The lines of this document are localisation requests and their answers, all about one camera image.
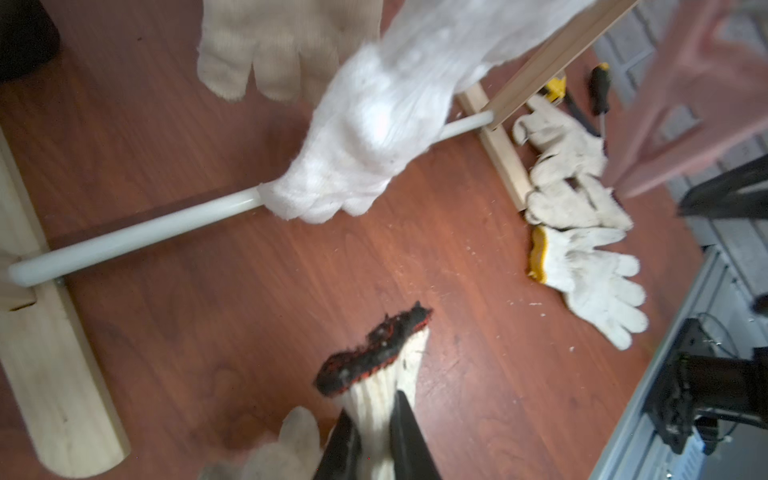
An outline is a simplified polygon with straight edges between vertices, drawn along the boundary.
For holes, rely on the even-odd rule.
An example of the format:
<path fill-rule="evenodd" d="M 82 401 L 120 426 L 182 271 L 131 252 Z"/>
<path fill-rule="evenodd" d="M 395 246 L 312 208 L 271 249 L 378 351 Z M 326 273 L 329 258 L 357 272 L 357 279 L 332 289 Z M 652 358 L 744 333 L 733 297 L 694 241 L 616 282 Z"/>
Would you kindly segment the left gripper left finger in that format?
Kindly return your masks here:
<path fill-rule="evenodd" d="M 342 410 L 313 479 L 356 480 L 360 454 L 360 434 L 351 417 Z"/>

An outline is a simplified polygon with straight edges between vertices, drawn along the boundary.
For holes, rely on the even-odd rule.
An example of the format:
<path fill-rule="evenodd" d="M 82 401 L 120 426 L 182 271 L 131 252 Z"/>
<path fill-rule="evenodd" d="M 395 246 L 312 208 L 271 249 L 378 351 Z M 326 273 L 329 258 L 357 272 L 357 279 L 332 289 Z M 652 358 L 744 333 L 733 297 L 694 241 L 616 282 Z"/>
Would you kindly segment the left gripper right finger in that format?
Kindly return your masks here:
<path fill-rule="evenodd" d="M 406 394 L 398 390 L 390 417 L 390 450 L 396 480 L 440 480 L 441 475 Z"/>

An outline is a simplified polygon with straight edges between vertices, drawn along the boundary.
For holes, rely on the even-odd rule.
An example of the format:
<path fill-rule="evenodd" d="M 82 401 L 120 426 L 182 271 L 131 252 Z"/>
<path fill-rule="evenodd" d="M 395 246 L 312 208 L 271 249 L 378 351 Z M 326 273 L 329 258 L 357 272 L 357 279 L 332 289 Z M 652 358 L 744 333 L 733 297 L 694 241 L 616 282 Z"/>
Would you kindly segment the white glove yellow cuff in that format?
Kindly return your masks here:
<path fill-rule="evenodd" d="M 538 46 L 588 3 L 407 1 L 330 82 L 298 156 L 259 194 L 275 215 L 320 224 L 366 213 L 435 143 L 453 97 Z"/>

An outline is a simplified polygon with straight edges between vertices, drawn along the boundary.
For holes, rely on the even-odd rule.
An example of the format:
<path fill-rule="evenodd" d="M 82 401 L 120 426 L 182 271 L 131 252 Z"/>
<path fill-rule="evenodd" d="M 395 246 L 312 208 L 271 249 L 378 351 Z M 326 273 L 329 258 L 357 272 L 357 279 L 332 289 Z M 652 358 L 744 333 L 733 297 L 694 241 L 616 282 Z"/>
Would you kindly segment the cream glove dark cuff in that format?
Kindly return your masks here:
<path fill-rule="evenodd" d="M 228 102 L 253 78 L 270 100 L 316 105 L 343 63 L 379 37 L 382 11 L 381 1 L 205 1 L 198 78 Z"/>

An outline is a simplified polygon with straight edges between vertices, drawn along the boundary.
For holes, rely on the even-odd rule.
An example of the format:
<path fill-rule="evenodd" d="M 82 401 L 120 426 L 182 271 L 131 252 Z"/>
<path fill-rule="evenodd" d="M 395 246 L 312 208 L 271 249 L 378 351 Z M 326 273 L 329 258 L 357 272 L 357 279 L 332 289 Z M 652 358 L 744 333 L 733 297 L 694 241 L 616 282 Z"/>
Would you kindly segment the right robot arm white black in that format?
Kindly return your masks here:
<path fill-rule="evenodd" d="M 767 349 L 749 359 L 718 357 L 697 318 L 684 320 L 647 394 L 642 411 L 661 441 L 681 455 L 698 435 L 703 453 L 722 442 L 719 422 L 767 428 Z"/>

